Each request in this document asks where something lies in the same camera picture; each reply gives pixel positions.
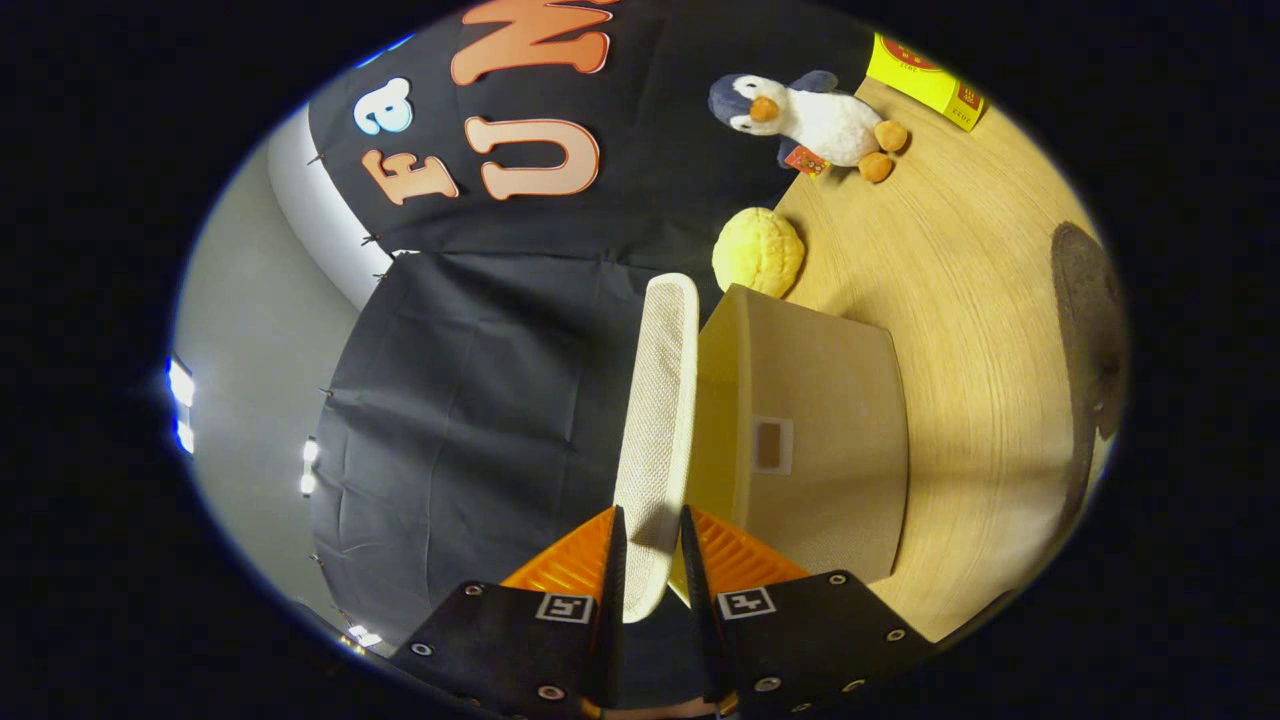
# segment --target white wall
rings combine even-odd
[[[374,274],[385,273],[390,258],[375,242],[361,247],[369,231],[338,195],[324,161],[307,164],[316,152],[303,106],[271,136],[268,149],[271,187],[289,225],[316,264],[352,305],[364,309],[378,284]]]
[[[324,401],[317,388],[358,313],[289,227],[268,165],[262,145],[210,215],[182,290],[175,352],[196,380],[196,482],[287,597],[346,628],[307,557],[311,516],[298,479]]]

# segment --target beige box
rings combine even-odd
[[[906,442],[888,332],[730,287],[698,338],[687,503],[810,573],[872,583],[897,555]]]

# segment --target ceiling light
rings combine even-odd
[[[191,425],[182,420],[178,420],[178,442],[187,452],[196,452],[196,433],[191,430]]]
[[[178,398],[178,402],[182,402],[187,407],[191,407],[191,404],[196,398],[196,380],[191,378],[191,373],[182,365],[182,360],[177,357],[169,359],[169,389]]]

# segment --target black fabric backdrop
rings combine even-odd
[[[703,319],[721,297],[710,251],[737,210],[772,206],[795,173],[777,142],[707,109],[712,82],[791,82],[829,69],[861,82],[870,32],[847,15],[767,1],[627,3],[595,74],[495,70],[457,87],[453,54],[502,26],[454,14],[355,68],[310,106],[324,167],[356,217],[398,255],[362,310],[317,429],[316,547],[335,602],[402,642],[467,579],[499,582],[612,501],[644,288],[694,278]],[[393,77],[415,118],[369,136],[352,106]],[[554,167],[549,143],[471,150],[463,122],[558,118],[588,128],[600,172],[585,191],[497,201],[480,167]],[[392,204],[360,163],[370,149],[443,160],[461,190]],[[362,238],[352,238],[358,243]],[[625,705],[695,697],[692,635],[667,593],[626,633]]]

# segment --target yellow box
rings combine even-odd
[[[963,81],[878,32],[867,77],[933,108],[966,132],[973,129],[987,105],[987,100]]]

